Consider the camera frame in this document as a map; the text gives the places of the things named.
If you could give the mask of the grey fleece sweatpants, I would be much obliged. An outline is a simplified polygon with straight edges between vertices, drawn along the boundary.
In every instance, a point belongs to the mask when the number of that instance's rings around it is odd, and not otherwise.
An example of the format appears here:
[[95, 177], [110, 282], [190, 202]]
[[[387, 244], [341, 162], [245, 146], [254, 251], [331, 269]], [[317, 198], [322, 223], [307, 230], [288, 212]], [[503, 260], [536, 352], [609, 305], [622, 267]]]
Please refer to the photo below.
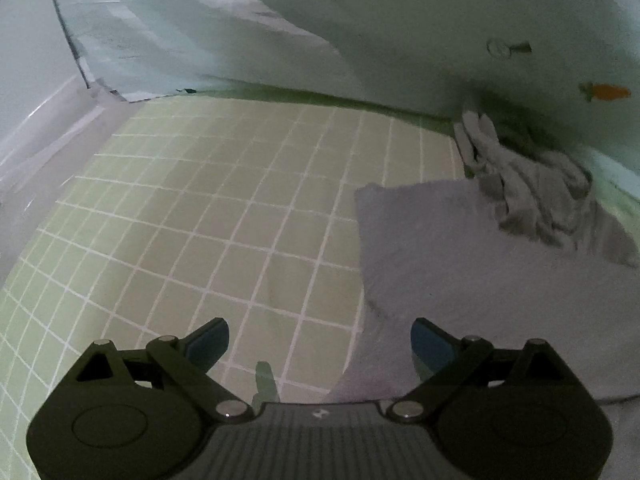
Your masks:
[[329, 400], [393, 399], [414, 388], [409, 332], [417, 318], [504, 348], [542, 338], [612, 424], [605, 478], [637, 478], [634, 241], [594, 199], [590, 173], [566, 155], [475, 110], [454, 135], [468, 178], [369, 184], [355, 194], [366, 308]]

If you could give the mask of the clear plastic storage bag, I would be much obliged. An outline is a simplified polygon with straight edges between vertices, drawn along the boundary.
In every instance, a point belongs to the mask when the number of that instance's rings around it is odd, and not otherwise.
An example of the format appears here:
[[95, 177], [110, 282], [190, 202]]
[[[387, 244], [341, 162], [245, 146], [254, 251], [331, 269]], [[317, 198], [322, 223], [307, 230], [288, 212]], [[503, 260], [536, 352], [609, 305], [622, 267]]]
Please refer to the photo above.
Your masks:
[[1, 0], [1, 261], [137, 107], [82, 76], [54, 0]]

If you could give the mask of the pale carrot print bedsheet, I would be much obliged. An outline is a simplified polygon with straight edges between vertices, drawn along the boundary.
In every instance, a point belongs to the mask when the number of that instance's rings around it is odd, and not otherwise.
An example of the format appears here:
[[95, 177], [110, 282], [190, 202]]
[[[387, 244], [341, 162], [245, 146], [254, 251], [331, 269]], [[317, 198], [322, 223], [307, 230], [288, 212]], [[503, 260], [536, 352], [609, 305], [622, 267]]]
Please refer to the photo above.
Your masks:
[[54, 0], [84, 75], [141, 101], [273, 87], [454, 117], [521, 105], [639, 191], [639, 0]]

